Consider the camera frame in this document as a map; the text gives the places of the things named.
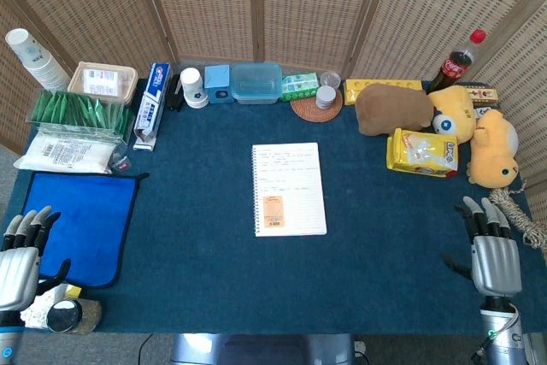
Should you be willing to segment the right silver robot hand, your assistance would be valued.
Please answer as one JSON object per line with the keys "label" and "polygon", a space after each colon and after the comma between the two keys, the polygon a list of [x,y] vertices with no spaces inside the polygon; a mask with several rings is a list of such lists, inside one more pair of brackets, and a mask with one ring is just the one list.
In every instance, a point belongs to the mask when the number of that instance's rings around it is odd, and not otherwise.
{"label": "right silver robot hand", "polygon": [[486,297],[513,297],[522,291],[521,260],[505,214],[488,198],[479,203],[462,198],[456,206],[468,233],[471,265],[457,263],[449,254],[441,255],[452,271],[471,280]]}

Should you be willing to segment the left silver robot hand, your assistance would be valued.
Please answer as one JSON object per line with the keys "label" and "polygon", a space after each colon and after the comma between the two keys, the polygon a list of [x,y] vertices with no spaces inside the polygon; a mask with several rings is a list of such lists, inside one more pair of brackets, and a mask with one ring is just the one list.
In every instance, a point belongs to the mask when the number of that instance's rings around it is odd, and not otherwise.
{"label": "left silver robot hand", "polygon": [[53,277],[40,281],[39,270],[50,230],[60,218],[47,205],[16,215],[0,242],[0,312],[22,312],[35,297],[60,285],[67,277],[71,260],[62,261]]}

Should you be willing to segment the white spiral notebook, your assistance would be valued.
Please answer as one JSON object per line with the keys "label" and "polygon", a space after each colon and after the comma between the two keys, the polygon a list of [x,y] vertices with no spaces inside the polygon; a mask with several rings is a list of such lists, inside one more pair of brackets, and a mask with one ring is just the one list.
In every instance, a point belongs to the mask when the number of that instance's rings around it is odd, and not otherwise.
{"label": "white spiral notebook", "polygon": [[318,144],[255,144],[251,155],[255,235],[327,234]]}

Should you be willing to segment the yellow chick plush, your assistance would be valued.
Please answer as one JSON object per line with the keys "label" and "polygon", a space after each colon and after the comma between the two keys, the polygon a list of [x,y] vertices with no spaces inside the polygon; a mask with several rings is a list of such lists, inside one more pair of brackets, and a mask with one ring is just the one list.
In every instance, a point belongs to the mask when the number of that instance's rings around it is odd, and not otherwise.
{"label": "yellow chick plush", "polygon": [[519,173],[515,155],[519,139],[515,127],[496,110],[486,111],[470,140],[468,181],[488,189],[509,186]]}

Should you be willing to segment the white powder bag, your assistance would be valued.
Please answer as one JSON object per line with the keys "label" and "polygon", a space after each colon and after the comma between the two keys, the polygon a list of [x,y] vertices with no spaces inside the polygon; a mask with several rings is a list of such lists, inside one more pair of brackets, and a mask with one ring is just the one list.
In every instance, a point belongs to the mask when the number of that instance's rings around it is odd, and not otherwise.
{"label": "white powder bag", "polygon": [[116,144],[38,132],[26,153],[14,162],[19,170],[52,173],[109,174]]}

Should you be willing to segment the yellow snack bag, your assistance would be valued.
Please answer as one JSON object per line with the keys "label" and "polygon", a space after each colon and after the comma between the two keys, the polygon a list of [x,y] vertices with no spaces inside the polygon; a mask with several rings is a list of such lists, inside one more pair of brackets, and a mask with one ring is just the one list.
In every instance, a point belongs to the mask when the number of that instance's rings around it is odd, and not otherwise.
{"label": "yellow snack bag", "polygon": [[386,166],[403,173],[451,177],[458,171],[457,139],[397,128],[387,138]]}

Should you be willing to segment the yellow plush with big eye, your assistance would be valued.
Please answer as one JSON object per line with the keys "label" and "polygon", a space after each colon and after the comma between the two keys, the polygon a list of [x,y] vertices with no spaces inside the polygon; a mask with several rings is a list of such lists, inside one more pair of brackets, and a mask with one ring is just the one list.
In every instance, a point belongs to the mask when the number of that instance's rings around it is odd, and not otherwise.
{"label": "yellow plush with big eye", "polygon": [[476,127],[473,102],[465,87],[452,85],[428,94],[434,107],[432,128],[437,134],[456,137],[458,144],[469,141]]}

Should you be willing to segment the flat box red print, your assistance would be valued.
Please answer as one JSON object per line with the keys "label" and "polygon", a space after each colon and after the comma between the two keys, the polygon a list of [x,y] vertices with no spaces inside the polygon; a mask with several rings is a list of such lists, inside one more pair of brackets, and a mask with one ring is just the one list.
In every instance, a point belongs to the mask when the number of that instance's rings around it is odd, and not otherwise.
{"label": "flat box red print", "polygon": [[499,97],[495,88],[483,85],[464,85],[463,87],[467,90],[474,107],[499,104]]}

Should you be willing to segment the brown plush toy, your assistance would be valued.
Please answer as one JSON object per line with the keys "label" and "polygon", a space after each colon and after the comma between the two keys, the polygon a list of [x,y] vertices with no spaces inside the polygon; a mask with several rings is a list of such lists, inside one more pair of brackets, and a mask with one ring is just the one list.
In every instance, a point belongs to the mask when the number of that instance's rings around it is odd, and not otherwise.
{"label": "brown plush toy", "polygon": [[358,129],[366,136],[393,134],[397,128],[420,131],[431,126],[434,108],[423,90],[372,84],[355,102]]}

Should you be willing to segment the beige lidded food box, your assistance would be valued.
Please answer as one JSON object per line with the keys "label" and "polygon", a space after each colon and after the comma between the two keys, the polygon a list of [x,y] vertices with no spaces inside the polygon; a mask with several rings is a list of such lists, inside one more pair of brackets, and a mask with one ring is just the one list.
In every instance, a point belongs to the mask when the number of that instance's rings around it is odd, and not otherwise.
{"label": "beige lidded food box", "polygon": [[129,105],[137,82],[138,72],[135,68],[79,62],[68,85],[68,92]]}

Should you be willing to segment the yellow plastic tray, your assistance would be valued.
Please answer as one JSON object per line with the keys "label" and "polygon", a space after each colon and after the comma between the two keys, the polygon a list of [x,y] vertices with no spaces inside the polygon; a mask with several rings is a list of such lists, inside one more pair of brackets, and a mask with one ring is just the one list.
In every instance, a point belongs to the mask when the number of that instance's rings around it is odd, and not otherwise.
{"label": "yellow plastic tray", "polygon": [[344,104],[354,105],[358,95],[369,85],[375,84],[422,90],[421,81],[416,79],[347,79],[344,82]]}

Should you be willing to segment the white jar grey lid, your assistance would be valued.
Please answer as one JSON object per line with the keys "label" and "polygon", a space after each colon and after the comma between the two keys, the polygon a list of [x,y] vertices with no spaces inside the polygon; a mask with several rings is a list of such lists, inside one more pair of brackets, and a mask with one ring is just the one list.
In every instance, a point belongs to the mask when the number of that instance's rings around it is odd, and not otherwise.
{"label": "white jar grey lid", "polygon": [[337,97],[337,90],[329,85],[321,85],[315,94],[315,104],[319,109],[328,109]]}

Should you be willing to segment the round woven coaster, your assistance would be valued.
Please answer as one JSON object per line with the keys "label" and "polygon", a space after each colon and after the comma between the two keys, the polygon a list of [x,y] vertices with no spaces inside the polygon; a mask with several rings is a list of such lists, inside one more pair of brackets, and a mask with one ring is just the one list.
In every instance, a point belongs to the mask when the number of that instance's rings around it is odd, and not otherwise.
{"label": "round woven coaster", "polygon": [[343,107],[343,95],[336,89],[336,97],[327,109],[316,105],[316,96],[291,101],[293,112],[301,119],[313,123],[326,123],[338,116]]}

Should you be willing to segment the green tissue pack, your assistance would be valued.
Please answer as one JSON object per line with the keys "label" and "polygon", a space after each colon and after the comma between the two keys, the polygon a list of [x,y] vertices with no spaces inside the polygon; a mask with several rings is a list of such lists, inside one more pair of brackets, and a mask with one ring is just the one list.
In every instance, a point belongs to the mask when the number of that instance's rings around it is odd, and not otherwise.
{"label": "green tissue pack", "polygon": [[290,102],[314,97],[319,87],[316,73],[289,75],[282,79],[280,100]]}

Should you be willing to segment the light blue carton box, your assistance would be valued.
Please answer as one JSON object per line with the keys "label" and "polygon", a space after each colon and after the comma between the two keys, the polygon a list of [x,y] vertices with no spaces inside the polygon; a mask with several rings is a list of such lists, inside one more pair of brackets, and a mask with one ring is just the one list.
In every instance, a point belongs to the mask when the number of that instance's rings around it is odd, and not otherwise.
{"label": "light blue carton box", "polygon": [[207,66],[204,69],[203,87],[208,95],[210,103],[233,103],[231,83],[230,83],[230,66],[214,65]]}

